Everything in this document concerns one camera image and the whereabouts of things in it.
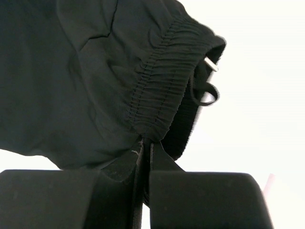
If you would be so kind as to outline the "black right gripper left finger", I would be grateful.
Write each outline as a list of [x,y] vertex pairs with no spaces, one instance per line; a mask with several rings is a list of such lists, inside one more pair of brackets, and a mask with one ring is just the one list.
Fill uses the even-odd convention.
[[103,169],[5,170],[3,229],[139,229],[143,144]]

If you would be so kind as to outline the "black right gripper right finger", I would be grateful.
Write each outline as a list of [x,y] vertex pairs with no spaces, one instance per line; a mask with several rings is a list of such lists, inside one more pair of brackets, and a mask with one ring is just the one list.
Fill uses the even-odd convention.
[[153,229],[270,229],[255,179],[247,173],[186,172],[160,143],[151,145],[150,226]]

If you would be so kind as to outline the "black shorts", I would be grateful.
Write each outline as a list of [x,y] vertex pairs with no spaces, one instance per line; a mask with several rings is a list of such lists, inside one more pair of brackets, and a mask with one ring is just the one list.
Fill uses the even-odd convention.
[[177,160],[226,46],[176,0],[3,0],[0,147],[61,169],[141,141]]

